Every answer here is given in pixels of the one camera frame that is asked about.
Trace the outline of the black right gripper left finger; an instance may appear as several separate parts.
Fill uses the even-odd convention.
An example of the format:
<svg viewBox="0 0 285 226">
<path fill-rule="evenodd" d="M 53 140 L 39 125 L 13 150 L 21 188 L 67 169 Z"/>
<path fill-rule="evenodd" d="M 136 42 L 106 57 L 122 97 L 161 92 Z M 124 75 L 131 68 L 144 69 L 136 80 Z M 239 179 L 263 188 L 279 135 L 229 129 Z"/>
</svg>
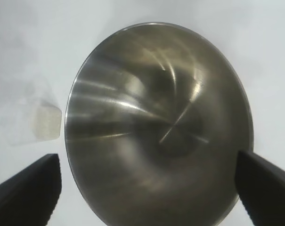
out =
<svg viewBox="0 0 285 226">
<path fill-rule="evenodd" d="M 0 184 L 0 226 L 45 226 L 62 191 L 58 154 L 47 154 Z"/>
</svg>

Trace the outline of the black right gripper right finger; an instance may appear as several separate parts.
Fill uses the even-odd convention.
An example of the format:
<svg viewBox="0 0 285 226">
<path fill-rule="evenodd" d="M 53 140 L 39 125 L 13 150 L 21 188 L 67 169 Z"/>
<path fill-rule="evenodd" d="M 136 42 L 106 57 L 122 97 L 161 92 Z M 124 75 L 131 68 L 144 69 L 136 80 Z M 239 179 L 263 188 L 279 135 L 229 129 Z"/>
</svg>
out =
<svg viewBox="0 0 285 226">
<path fill-rule="evenodd" d="M 255 226 L 285 226 L 285 171 L 253 152 L 239 151 L 235 185 Z"/>
</svg>

